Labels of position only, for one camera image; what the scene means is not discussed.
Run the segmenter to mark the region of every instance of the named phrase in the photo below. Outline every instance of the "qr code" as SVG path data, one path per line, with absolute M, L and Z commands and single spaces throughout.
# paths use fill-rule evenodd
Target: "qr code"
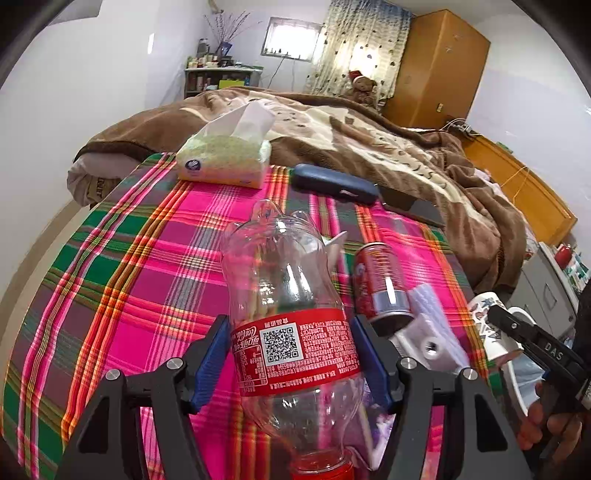
M 286 364 L 302 360 L 300 336 L 295 323 L 287 323 L 260 330 L 265 365 Z

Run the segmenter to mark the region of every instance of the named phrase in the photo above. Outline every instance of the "window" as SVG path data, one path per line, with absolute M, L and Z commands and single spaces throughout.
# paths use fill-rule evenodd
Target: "window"
M 321 27 L 301 20 L 271 17 L 261 55 L 311 61 Z

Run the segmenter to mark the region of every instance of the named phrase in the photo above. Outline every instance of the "brown blanket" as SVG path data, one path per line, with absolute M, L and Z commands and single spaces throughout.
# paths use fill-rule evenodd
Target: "brown blanket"
M 343 98 L 234 87 L 144 111 L 93 137 L 78 156 L 123 153 L 139 161 L 177 151 L 207 122 L 253 99 L 276 114 L 271 163 L 310 163 L 363 177 L 437 205 L 445 234 L 477 293 L 515 286 L 525 254 L 519 212 L 473 175 L 460 142 L 419 134 Z

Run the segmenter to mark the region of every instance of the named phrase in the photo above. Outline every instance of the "white cup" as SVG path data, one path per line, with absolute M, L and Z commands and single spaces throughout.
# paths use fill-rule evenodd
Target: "white cup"
M 517 313 L 518 317 L 525 317 L 529 322 L 535 324 L 531 316 L 519 307 L 506 308 L 503 302 L 499 300 L 493 292 L 481 293 L 472 299 L 468 304 L 470 315 L 476 324 L 476 330 L 484 344 L 486 357 L 496 363 L 497 367 L 517 358 L 523 352 L 523 347 L 519 342 L 513 340 L 498 328 L 487 323 L 488 310 L 493 305 L 504 308 L 509 313 Z

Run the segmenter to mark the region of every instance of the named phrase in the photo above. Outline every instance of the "wooden wardrobe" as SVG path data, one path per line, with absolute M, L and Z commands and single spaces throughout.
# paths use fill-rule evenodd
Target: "wooden wardrobe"
M 441 128 L 466 118 L 490 44 L 449 10 L 415 17 L 383 116 L 416 128 Z

